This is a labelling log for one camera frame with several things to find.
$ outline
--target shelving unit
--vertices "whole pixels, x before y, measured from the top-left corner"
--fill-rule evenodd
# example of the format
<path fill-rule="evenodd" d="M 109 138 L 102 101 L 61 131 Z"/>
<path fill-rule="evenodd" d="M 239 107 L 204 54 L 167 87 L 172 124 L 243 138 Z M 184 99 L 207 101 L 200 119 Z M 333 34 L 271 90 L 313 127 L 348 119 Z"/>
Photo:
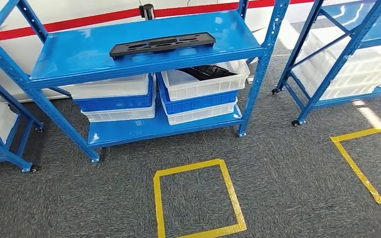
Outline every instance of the shelving unit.
<path fill-rule="evenodd" d="M 305 25 L 300 33 L 299 39 L 297 40 L 296 46 L 284 68 L 281 78 L 278 81 L 276 88 L 272 90 L 272 94 L 276 94 L 282 91 L 285 87 L 293 99 L 296 101 L 297 105 L 300 107 L 301 112 L 299 116 L 296 120 L 292 121 L 292 125 L 294 126 L 304 124 L 306 122 L 306 117 L 313 109 L 339 105 L 359 99 L 381 96 L 381 87 L 377 87 L 370 94 L 319 101 L 320 97 L 324 94 L 331 81 L 336 77 L 340 69 L 347 62 L 348 58 L 353 55 L 357 49 L 381 45 L 381 0 L 360 0 L 323 7 L 322 3 L 323 0 L 316 0 L 314 2 L 312 10 L 309 13 Z M 325 16 L 341 30 L 343 30 L 345 34 L 296 63 L 296 58 L 301 52 L 303 43 L 305 42 L 305 39 L 307 38 L 308 33 L 316 21 L 318 15 Z M 351 40 L 333 67 L 330 69 L 329 73 L 320 84 L 316 92 L 310 97 L 304 89 L 303 84 L 293 73 L 292 69 L 346 37 L 351 37 Z M 304 96 L 307 97 L 308 102 L 306 104 L 300 100 L 300 98 L 296 95 L 294 90 L 287 82 L 289 77 L 294 79 L 296 84 L 303 92 Z"/>
<path fill-rule="evenodd" d="M 17 119 L 12 127 L 6 143 L 3 143 L 3 139 L 0 137 L 0 162 L 10 162 L 22 168 L 23 172 L 35 172 L 38 167 L 22 159 L 22 153 L 27 144 L 28 136 L 31 127 L 34 126 L 36 131 L 43 131 L 43 123 L 36 119 L 31 113 L 29 113 L 25 107 L 23 107 L 15 98 L 13 98 L 4 88 L 0 86 L 0 96 L 8 102 L 8 105 L 16 112 Z M 9 148 L 15 137 L 15 133 L 20 125 L 20 121 L 26 119 L 27 123 L 24 127 L 24 132 L 21 138 L 21 142 L 18 145 L 18 149 L 15 153 L 12 153 Z"/>
<path fill-rule="evenodd" d="M 0 67 L 91 158 L 92 162 L 99 161 L 95 148 L 161 136 L 231 125 L 240 125 L 238 135 L 245 136 L 289 0 L 275 1 L 271 22 L 262 45 L 258 44 L 244 22 L 248 2 L 249 0 L 240 0 L 239 8 L 232 11 L 47 33 L 26 0 L 10 0 L 0 16 L 6 17 L 10 12 L 7 9 L 17 6 L 44 46 L 31 76 L 24 73 L 1 47 Z M 209 32 L 214 36 L 214 46 L 128 55 L 115 61 L 109 57 L 109 51 L 115 44 L 199 32 Z M 157 95 L 155 118 L 91 123 L 88 142 L 41 92 L 43 88 L 255 57 L 259 57 L 258 66 L 243 113 L 236 106 L 232 114 L 169 125 Z"/>

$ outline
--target blue plastic crate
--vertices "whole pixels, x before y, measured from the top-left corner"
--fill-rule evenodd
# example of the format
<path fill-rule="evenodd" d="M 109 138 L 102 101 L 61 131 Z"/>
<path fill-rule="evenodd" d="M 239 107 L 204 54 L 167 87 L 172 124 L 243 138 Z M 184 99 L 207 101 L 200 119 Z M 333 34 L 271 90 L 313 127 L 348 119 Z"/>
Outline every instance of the blue plastic crate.
<path fill-rule="evenodd" d="M 224 93 L 216 93 L 208 96 L 189 98 L 179 101 L 170 101 L 169 93 L 164 84 L 161 73 L 157 73 L 157 82 L 160 91 L 161 99 L 166 106 L 167 114 L 176 114 L 191 110 L 218 106 L 221 104 L 232 103 L 236 101 L 238 90 Z"/>
<path fill-rule="evenodd" d="M 83 112 L 149 108 L 152 105 L 152 74 L 148 75 L 148 93 L 137 96 L 73 99 Z"/>

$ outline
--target yellow tape square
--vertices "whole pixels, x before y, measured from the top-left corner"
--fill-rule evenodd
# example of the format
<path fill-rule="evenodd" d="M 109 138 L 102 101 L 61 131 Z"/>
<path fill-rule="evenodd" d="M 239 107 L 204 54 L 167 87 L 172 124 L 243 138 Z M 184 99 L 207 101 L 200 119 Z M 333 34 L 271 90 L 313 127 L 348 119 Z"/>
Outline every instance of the yellow tape square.
<path fill-rule="evenodd" d="M 213 238 L 213 237 L 221 237 L 241 231 L 245 231 L 247 229 L 245 219 L 243 217 L 242 210 L 240 208 L 239 202 L 237 200 L 236 193 L 234 192 L 233 184 L 230 179 L 229 172 L 226 167 L 226 163 L 224 160 L 214 159 L 209 161 L 204 161 L 200 163 L 184 165 L 179 167 L 174 167 L 165 170 L 159 170 L 154 175 L 154 197 L 155 197 L 155 213 L 157 218 L 157 232 L 159 238 L 165 238 L 165 228 L 164 228 L 164 216 L 163 216 L 163 206 L 161 202 L 161 184 L 160 177 L 166 175 L 177 174 L 180 172 L 185 172 L 189 170 L 202 169 L 208 166 L 219 165 L 221 169 L 221 173 L 223 174 L 224 181 L 226 183 L 227 191 L 230 195 L 231 203 L 233 205 L 234 213 L 236 214 L 237 224 L 221 227 L 209 231 L 194 233 L 191 235 L 181 236 L 181 238 Z"/>
<path fill-rule="evenodd" d="M 381 128 L 371 128 L 361 131 L 356 131 L 349 134 L 339 135 L 339 136 L 330 136 L 331 141 L 334 143 L 336 148 L 339 150 L 339 152 L 344 156 L 347 163 L 350 165 L 352 170 L 356 173 L 357 177 L 361 180 L 363 185 L 369 190 L 369 192 L 372 194 L 373 198 L 377 203 L 381 203 L 381 195 L 379 195 L 378 191 L 373 187 L 373 185 L 370 183 L 370 181 L 367 179 L 367 177 L 363 174 L 363 172 L 359 169 L 359 167 L 356 165 L 354 160 L 351 158 L 351 156 L 347 153 L 345 148 L 342 146 L 341 141 L 345 140 L 351 140 L 359 137 L 363 137 L 366 135 L 373 135 L 381 132 Z"/>

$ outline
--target red stripe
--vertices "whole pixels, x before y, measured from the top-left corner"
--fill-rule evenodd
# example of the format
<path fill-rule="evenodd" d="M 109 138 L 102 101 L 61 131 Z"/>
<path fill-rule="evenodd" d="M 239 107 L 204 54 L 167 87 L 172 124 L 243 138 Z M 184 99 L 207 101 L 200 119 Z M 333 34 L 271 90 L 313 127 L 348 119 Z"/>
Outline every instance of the red stripe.
<path fill-rule="evenodd" d="M 291 0 L 291 4 L 294 3 L 304 3 L 304 2 L 312 2 L 314 0 Z M 256 7 L 265 7 L 265 6 L 273 6 L 274 0 L 255 0 L 249 2 L 249 8 Z M 177 15 L 188 15 L 188 14 L 196 14 L 196 13 L 206 13 L 213 11 L 224 11 L 224 10 L 232 10 L 237 9 L 238 3 L 222 3 L 222 4 L 212 4 L 212 5 L 201 5 L 201 6 L 186 6 L 186 7 L 175 7 L 175 8 L 167 8 L 167 9 L 156 9 L 154 11 L 154 15 L 156 17 L 164 17 L 164 16 L 177 16 Z M 49 24 L 45 24 L 45 28 L 48 32 L 61 31 L 66 29 L 71 29 L 75 27 L 82 27 L 88 25 L 94 25 L 103 22 L 115 21 L 124 18 L 139 16 L 139 9 L 128 9 L 122 11 L 115 11 L 95 16 L 87 16 L 81 17 L 77 19 L 71 19 L 66 21 L 58 21 Z M 7 31 L 0 31 L 0 41 L 13 39 L 24 36 L 34 35 L 34 31 L 31 27 L 18 28 Z"/>

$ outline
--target black object in crate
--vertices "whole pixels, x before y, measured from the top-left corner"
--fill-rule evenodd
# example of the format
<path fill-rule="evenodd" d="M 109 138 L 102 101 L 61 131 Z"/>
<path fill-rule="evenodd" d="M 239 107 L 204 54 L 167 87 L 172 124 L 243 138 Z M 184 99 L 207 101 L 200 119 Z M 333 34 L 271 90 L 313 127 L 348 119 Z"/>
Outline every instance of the black object in crate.
<path fill-rule="evenodd" d="M 211 36 L 208 32 L 202 32 L 117 44 L 110 50 L 109 55 L 115 59 L 115 57 L 119 56 L 145 52 L 167 51 L 189 46 L 213 46 L 214 43 L 215 38 L 213 36 Z"/>
<path fill-rule="evenodd" d="M 192 75 L 199 81 L 236 75 L 236 73 L 232 73 L 225 68 L 215 65 L 200 65 L 189 68 L 179 68 L 178 70 Z"/>

